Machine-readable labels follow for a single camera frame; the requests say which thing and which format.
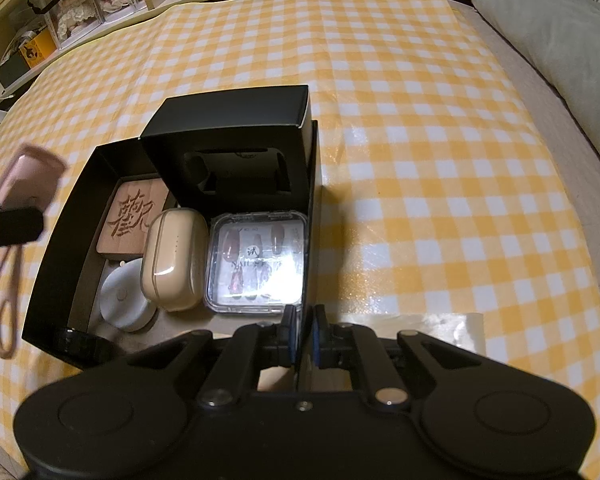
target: carved wooden block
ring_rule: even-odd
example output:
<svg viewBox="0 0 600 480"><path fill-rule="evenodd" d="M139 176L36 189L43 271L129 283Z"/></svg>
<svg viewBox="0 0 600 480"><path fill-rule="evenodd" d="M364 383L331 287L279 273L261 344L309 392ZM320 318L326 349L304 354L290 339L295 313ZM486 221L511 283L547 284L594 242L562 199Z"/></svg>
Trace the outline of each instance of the carved wooden block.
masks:
<svg viewBox="0 0 600 480"><path fill-rule="evenodd" d="M110 260L142 256L149 226L163 210L168 193L160 178L123 182L100 232L98 253Z"/></svg>

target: gingham tablecloth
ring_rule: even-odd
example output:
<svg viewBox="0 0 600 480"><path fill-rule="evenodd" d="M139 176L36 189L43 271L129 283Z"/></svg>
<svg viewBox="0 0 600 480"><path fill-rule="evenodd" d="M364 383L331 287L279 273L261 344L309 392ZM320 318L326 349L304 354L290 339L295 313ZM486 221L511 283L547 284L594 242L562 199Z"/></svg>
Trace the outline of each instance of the gingham tablecloth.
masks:
<svg viewBox="0 0 600 480"><path fill-rule="evenodd" d="M320 125L320 300L483 313L490 357L592 405L584 472L599 476L600 295L582 229L516 91L446 0L172 7L47 68L0 126L0 172L21 140L69 162L51 229L94 146L138 136L165 98L276 84L308 84ZM20 326L47 240L25 250ZM28 344L0 360L0 444L17 460L16 407L69 371Z"/></svg>

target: beige earbud case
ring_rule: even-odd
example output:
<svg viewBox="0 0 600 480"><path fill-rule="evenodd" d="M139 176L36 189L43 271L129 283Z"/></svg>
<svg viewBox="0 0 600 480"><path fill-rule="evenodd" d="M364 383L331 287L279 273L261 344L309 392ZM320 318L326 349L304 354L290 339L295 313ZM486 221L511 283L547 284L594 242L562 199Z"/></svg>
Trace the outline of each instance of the beige earbud case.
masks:
<svg viewBox="0 0 600 480"><path fill-rule="evenodd" d="M167 209L147 234L142 261L142 293L167 311L202 302L209 232L193 209Z"/></svg>

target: beige bed sheet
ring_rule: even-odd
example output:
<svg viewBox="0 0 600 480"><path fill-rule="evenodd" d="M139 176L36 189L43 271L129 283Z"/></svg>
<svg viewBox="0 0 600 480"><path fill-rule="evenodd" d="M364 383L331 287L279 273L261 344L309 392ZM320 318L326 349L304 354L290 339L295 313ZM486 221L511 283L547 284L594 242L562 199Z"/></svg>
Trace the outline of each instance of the beige bed sheet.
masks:
<svg viewBox="0 0 600 480"><path fill-rule="evenodd" d="M558 166L587 239L600 288L600 158L544 78L473 8L449 1L478 32L518 90Z"/></svg>

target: yellow checkered tablecloth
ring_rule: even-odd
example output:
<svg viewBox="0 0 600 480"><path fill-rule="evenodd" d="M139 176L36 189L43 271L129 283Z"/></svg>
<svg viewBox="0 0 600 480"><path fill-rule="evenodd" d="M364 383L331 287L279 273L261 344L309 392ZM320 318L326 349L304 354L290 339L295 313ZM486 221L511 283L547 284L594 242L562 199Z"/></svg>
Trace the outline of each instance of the yellow checkered tablecloth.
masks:
<svg viewBox="0 0 600 480"><path fill-rule="evenodd" d="M516 91L446 0L172 7L47 68L0 126L0 173L21 140L69 162L51 229L94 146L138 136L165 98L276 84L308 84L320 124L320 300L483 313L490 357L590 402L584 473L599 476L600 295L582 229ZM21 326L47 240L25 249ZM0 444L18 460L16 407L68 372L28 344L0 360Z"/></svg>

